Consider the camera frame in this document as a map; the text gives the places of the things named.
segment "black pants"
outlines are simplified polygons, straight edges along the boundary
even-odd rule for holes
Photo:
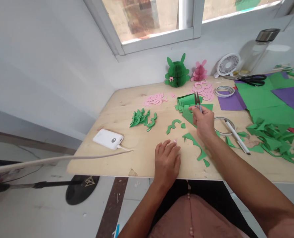
[[[190,191],[188,191],[186,180],[177,179],[174,182],[153,218],[150,231],[177,199],[189,192],[203,198],[208,204],[229,220],[230,223],[242,230],[250,238],[258,238],[247,224],[222,181],[189,180],[189,185],[191,186]]]

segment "black stand base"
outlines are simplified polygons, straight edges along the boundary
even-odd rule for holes
[[[74,175],[72,181],[83,181],[78,185],[69,185],[66,190],[65,200],[69,205],[77,205],[85,201],[97,186],[99,176]]]

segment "tape roll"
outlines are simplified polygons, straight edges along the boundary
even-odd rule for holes
[[[221,90],[221,89],[225,89],[225,90],[229,91],[230,93],[229,94],[221,94],[218,92],[218,90]],[[228,98],[235,93],[235,89],[231,88],[229,86],[219,86],[214,90],[214,93],[220,98]]]
[[[227,120],[231,124],[231,126],[233,127],[233,129],[235,130],[235,125],[234,125],[234,123],[230,119],[228,119],[226,117],[215,117],[214,120],[216,120],[216,119]],[[223,133],[223,132],[220,132],[220,131],[218,131],[218,132],[220,133],[221,136],[231,136],[232,135],[232,133]]]

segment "left hand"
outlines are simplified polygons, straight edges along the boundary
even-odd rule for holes
[[[177,143],[170,143],[166,140],[159,143],[154,151],[154,180],[155,185],[165,193],[172,187],[174,181],[178,177],[180,170],[180,146]]]

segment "desk fan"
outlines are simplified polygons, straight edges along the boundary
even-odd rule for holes
[[[240,62],[240,56],[236,53],[229,53],[224,55],[217,62],[216,70],[217,72],[214,74],[214,78],[218,78],[219,76],[230,75],[233,76],[233,72]]]

